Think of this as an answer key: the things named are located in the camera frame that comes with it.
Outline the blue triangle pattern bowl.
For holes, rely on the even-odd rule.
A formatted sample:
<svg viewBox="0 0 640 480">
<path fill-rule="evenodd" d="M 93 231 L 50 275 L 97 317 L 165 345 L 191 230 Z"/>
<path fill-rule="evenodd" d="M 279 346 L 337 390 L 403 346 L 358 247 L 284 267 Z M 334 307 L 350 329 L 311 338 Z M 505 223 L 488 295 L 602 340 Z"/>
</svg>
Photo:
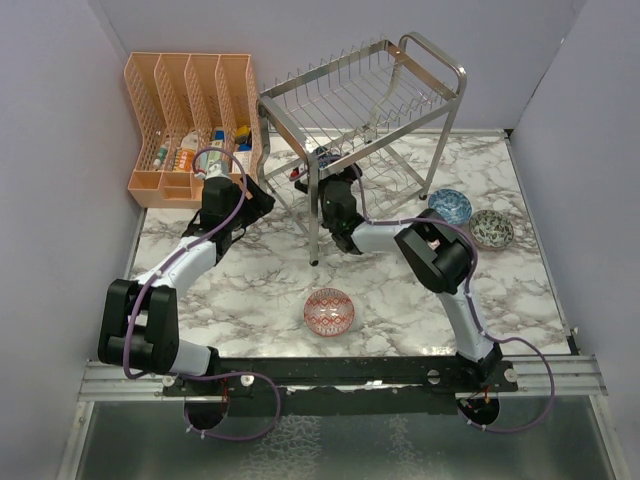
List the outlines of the blue triangle pattern bowl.
<svg viewBox="0 0 640 480">
<path fill-rule="evenodd" d="M 329 149 L 323 146 L 318 147 L 314 154 L 318 160 L 318 167 L 320 169 L 325 169 L 332 163 L 342 158 L 342 154 L 339 150 Z"/>
</svg>

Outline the red diamond pattern bowl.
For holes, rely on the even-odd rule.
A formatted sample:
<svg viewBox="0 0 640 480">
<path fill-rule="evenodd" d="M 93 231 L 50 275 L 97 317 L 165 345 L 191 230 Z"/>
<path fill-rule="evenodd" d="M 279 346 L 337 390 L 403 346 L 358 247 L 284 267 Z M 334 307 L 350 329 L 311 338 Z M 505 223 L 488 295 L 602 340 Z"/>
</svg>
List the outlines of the red diamond pattern bowl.
<svg viewBox="0 0 640 480">
<path fill-rule="evenodd" d="M 354 303 L 343 291 L 322 288 L 305 301 L 303 318 L 307 327 L 322 337 L 336 337 L 345 333 L 356 318 Z"/>
</svg>

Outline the stainless steel dish rack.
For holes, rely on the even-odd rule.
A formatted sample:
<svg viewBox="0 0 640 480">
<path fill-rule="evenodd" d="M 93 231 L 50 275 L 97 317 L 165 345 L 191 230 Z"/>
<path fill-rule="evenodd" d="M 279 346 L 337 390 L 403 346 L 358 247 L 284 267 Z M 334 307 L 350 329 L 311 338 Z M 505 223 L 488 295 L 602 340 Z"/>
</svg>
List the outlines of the stainless steel dish rack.
<svg viewBox="0 0 640 480">
<path fill-rule="evenodd" d="M 257 100 L 257 178 L 305 235 L 321 222 L 318 184 L 358 166 L 383 214 L 427 198 L 468 85 L 462 64 L 418 32 L 372 39 L 276 81 Z M 314 151 L 339 150 L 325 169 Z"/>
</svg>

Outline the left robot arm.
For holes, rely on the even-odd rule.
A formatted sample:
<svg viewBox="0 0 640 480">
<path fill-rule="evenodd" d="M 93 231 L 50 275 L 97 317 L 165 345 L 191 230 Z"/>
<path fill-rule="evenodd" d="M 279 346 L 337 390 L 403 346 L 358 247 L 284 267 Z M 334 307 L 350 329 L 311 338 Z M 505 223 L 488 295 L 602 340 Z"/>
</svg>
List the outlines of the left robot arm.
<svg viewBox="0 0 640 480">
<path fill-rule="evenodd" d="M 98 359 L 122 367 L 131 379 L 146 373 L 184 375 L 195 392 L 214 392 L 221 380 L 218 351 L 179 338 L 178 300 L 222 260 L 234 233 L 269 214 L 274 204 L 250 178 L 240 185 L 226 176 L 207 179 L 201 208 L 168 257 L 134 280 L 110 284 Z"/>
</svg>

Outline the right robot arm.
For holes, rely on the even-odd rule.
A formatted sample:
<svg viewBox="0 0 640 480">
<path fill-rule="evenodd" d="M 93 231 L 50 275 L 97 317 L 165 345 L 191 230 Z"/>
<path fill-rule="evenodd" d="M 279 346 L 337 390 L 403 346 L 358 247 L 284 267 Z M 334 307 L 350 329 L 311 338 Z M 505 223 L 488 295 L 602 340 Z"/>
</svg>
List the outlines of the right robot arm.
<svg viewBox="0 0 640 480">
<path fill-rule="evenodd" d="M 346 254 L 390 252 L 406 260 L 419 283 L 444 307 L 455 336 L 461 383 L 472 391 L 483 390 L 494 381 L 502 352 L 487 333 L 471 293 L 478 261 L 473 242 L 433 209 L 409 219 L 369 219 L 352 192 L 359 180 L 353 171 L 319 183 L 322 227 Z"/>
</svg>

